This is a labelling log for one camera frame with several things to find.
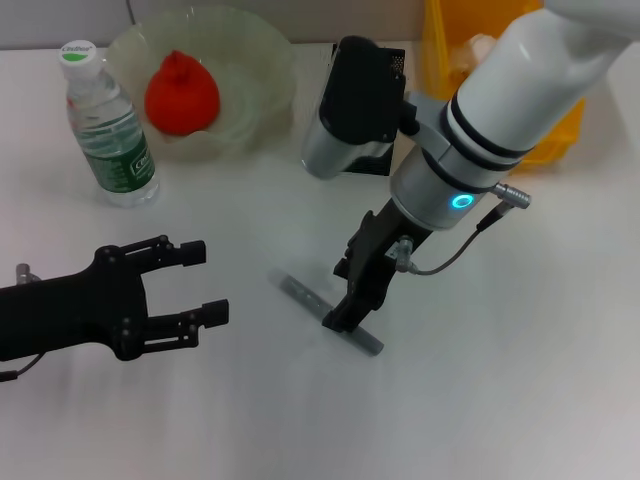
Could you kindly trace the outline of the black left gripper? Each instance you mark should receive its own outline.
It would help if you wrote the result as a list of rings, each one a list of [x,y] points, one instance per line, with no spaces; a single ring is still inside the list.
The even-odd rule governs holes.
[[[195,348],[199,330],[226,325],[229,302],[148,317],[141,273],[206,262],[202,240],[174,245],[160,235],[104,246],[81,272],[1,290],[1,359],[16,360],[85,343],[110,348],[122,361]]]

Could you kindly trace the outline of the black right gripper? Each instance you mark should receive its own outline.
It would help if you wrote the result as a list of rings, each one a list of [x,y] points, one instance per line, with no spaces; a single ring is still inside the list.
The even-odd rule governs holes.
[[[392,200],[378,214],[368,212],[333,270],[335,276],[348,281],[348,290],[325,315],[322,325],[339,333],[353,332],[384,303],[396,272],[396,261],[387,252],[403,236],[417,249],[432,233],[407,218]]]

